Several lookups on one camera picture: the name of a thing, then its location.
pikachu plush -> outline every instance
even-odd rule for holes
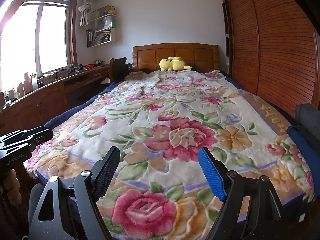
[[[186,66],[183,58],[181,57],[169,57],[164,58],[159,63],[161,71],[180,71],[180,70],[191,70],[192,67]]]

metal bolt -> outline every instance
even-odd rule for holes
[[[57,176],[52,176],[52,177],[50,177],[49,181],[50,182],[55,182],[55,181],[57,181],[57,179],[58,179]]]
[[[82,172],[81,172],[81,176],[82,176],[82,177],[89,176],[89,174],[90,174],[90,171],[82,171]]]
[[[235,176],[238,175],[238,172],[236,172],[236,171],[228,171],[228,174],[229,174],[229,176],[231,176],[231,177],[235,177]]]
[[[261,176],[261,179],[262,179],[263,181],[269,181],[269,177],[266,176],[266,175],[262,175],[262,176]]]

red basket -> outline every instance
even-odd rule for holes
[[[87,70],[92,70],[93,69],[94,64],[88,64],[85,65],[85,67],[87,68]]]

headboard panel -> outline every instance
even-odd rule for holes
[[[220,68],[217,45],[199,43],[162,43],[133,47],[132,65],[134,69],[159,70],[163,58],[182,57],[188,66],[209,72]]]

wardrobe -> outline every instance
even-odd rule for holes
[[[224,0],[230,74],[294,116],[320,101],[320,38],[295,0]]]

